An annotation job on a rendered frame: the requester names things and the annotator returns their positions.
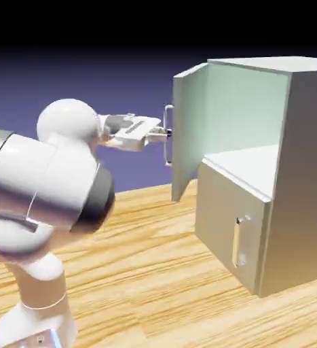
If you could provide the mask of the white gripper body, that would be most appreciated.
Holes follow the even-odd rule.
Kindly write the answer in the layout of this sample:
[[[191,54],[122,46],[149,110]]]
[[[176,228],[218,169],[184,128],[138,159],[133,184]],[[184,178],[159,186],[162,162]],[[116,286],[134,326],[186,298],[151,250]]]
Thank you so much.
[[[105,121],[105,126],[109,130],[109,140],[106,142],[106,146],[139,152],[147,144],[147,135],[160,123],[159,118],[148,116],[110,115]]]

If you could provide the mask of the pale grey cabinet door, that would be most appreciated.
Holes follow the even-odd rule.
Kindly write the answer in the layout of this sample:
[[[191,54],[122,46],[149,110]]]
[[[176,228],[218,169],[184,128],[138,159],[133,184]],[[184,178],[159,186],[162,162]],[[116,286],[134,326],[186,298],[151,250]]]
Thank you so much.
[[[267,216],[271,199],[223,169],[203,162],[198,171],[195,234],[251,293],[259,294]],[[232,261],[236,218],[249,215],[242,227],[241,250],[246,263]]]
[[[204,154],[208,64],[178,73],[173,79],[172,190],[179,202]]]

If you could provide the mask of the pale grey closed cabinet door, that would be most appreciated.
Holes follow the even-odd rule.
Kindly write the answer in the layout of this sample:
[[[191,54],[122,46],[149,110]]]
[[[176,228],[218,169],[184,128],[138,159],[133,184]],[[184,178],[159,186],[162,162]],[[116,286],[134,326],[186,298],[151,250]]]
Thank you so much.
[[[271,199],[223,169],[203,162],[198,171],[195,234],[251,293],[259,294],[267,216]],[[236,218],[249,215],[242,227],[241,250],[246,263],[232,261]]]

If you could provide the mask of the pale grey cabinet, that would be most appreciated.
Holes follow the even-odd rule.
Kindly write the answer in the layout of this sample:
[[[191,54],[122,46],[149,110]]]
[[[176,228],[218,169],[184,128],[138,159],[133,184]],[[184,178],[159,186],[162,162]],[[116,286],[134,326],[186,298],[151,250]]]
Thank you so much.
[[[271,199],[257,296],[317,279],[317,58],[208,64],[211,142],[201,164]]]

